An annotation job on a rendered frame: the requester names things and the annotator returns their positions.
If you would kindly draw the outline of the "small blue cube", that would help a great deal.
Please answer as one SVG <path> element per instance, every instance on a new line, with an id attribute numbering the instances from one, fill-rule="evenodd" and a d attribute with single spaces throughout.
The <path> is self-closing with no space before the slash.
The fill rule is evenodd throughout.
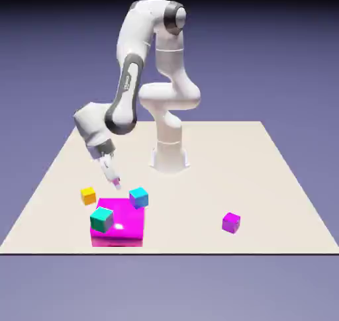
<path id="1" fill-rule="evenodd" d="M 139 187 L 129 191 L 129 201 L 135 209 L 144 208 L 148 206 L 148 192 Z"/>

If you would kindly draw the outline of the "large magenta box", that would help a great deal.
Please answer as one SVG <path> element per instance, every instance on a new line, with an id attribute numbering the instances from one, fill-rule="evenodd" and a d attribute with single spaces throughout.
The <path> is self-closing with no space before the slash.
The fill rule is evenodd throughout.
<path id="1" fill-rule="evenodd" d="M 113 211 L 113 225 L 106 233 L 90 228 L 93 247 L 142 247 L 144 208 L 134 208 L 128 198 L 101 198 L 97 208 Z"/>

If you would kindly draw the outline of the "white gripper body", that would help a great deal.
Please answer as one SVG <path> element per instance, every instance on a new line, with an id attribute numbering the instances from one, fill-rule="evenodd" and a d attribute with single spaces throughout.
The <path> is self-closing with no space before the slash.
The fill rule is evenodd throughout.
<path id="1" fill-rule="evenodd" d="M 107 181 L 111 183 L 120 183 L 120 177 L 117 175 L 114 169 L 113 157 L 111 154 L 103 154 L 99 158 L 99 164 Z"/>

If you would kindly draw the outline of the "small orange cube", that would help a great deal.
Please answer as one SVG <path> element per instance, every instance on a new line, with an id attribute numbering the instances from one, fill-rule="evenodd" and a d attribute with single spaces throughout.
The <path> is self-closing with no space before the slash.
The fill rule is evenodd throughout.
<path id="1" fill-rule="evenodd" d="M 84 205 L 91 205 L 97 202 L 96 192 L 92 187 L 82 189 L 80 194 Z"/>

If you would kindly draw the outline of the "small purple cube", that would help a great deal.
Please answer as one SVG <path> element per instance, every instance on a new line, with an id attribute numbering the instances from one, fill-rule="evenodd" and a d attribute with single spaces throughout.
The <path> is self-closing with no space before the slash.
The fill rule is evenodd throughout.
<path id="1" fill-rule="evenodd" d="M 240 226 L 240 216 L 228 212 L 222 219 L 222 229 L 231 234 L 235 234 Z"/>

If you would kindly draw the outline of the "small teal cube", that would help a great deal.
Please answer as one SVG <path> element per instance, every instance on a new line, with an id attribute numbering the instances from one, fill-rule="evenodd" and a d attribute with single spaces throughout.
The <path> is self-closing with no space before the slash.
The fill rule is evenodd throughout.
<path id="1" fill-rule="evenodd" d="M 106 233 L 113 225 L 113 222 L 113 211 L 101 206 L 90 216 L 91 228 L 98 232 Z"/>

